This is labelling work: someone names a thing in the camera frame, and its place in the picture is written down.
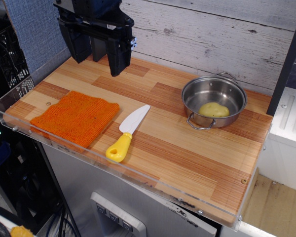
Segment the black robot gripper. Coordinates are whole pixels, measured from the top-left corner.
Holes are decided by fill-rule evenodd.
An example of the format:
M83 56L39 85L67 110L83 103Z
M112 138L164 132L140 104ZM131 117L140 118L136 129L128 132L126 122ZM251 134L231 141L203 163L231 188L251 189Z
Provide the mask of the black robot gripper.
M90 37L106 42L113 77L130 65L137 46L132 34L134 20L121 9L120 0L55 0L58 24L72 58L81 63L91 53Z

